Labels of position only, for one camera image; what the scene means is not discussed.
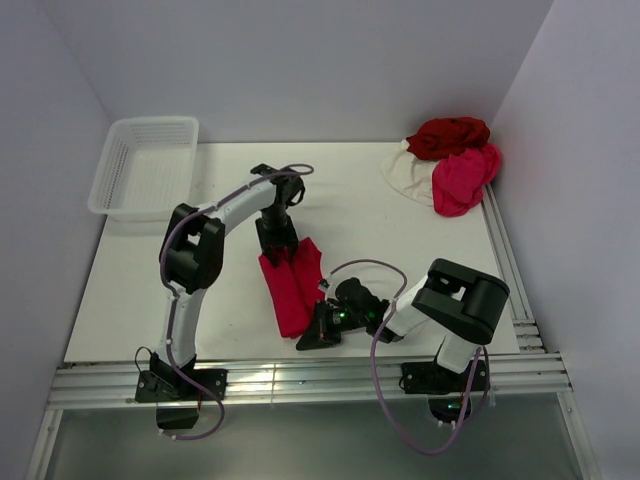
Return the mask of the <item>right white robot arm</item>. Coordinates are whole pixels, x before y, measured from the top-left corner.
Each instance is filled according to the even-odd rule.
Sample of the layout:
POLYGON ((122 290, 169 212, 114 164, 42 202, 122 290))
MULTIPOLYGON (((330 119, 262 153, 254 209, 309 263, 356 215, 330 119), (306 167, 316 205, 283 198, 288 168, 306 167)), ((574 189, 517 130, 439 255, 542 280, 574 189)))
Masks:
POLYGON ((438 258, 416 285, 388 300, 375 296, 356 277, 341 281, 328 299, 316 302, 298 351, 331 348, 342 334, 362 329, 383 343, 403 340, 423 324, 445 330, 431 367, 435 383, 452 390, 468 374, 478 349, 491 343, 510 288, 501 279, 438 258))

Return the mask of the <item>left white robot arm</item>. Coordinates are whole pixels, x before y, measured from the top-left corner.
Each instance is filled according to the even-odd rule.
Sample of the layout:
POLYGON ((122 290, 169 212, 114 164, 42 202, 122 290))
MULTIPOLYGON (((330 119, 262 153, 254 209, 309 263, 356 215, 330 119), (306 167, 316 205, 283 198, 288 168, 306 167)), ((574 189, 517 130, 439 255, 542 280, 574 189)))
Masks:
POLYGON ((148 368, 139 372, 136 402, 223 399, 227 372, 197 369, 195 337, 206 292, 223 268, 225 239, 253 218, 268 262, 292 261, 299 240, 287 210, 301 202, 303 178, 313 171, 302 163, 259 164, 222 199, 174 209, 159 253, 160 279, 168 291, 166 320, 148 368))

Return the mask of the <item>bright red t-shirt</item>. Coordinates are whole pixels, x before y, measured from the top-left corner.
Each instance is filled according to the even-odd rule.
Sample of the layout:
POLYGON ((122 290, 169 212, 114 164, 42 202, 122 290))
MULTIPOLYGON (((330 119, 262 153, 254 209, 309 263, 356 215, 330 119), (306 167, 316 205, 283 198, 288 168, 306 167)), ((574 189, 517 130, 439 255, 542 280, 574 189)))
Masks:
POLYGON ((265 254, 259 264, 271 296, 280 336, 295 339, 310 326, 315 305, 324 299, 319 289, 323 278, 322 253, 311 238, 299 241, 298 248, 289 257, 286 248, 275 252, 276 265, 265 254))

